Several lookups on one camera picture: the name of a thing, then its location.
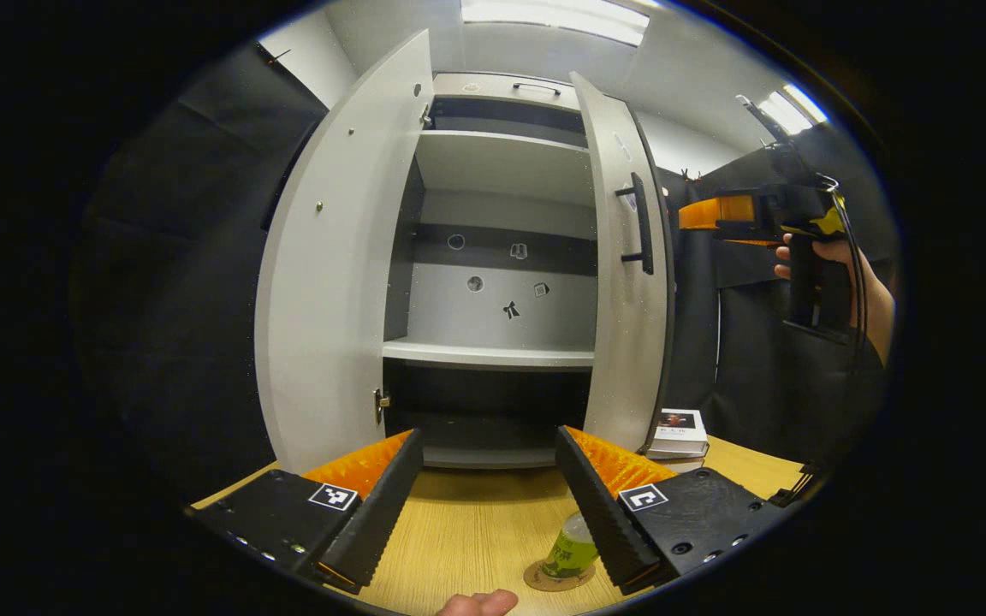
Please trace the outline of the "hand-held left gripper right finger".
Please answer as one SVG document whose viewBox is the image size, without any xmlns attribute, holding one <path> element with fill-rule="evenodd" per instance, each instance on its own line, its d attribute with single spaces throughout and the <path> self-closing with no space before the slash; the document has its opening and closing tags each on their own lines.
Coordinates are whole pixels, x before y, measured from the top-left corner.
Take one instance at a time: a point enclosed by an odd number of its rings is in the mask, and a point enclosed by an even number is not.
<svg viewBox="0 0 986 616">
<path fill-rule="evenodd" d="M 623 594 L 719 565 L 791 513 L 715 469 L 676 473 L 571 426 L 556 433 L 555 462 Z"/>
</svg>

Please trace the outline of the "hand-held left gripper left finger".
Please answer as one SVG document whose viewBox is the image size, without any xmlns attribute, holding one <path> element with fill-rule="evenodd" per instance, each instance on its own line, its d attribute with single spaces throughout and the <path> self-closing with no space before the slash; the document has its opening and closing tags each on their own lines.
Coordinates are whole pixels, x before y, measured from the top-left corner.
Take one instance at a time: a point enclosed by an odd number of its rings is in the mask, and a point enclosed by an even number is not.
<svg viewBox="0 0 986 616">
<path fill-rule="evenodd" d="M 423 433 L 404 430 L 302 475 L 271 469 L 194 517 L 270 568 L 358 594 L 423 464 Z"/>
</svg>

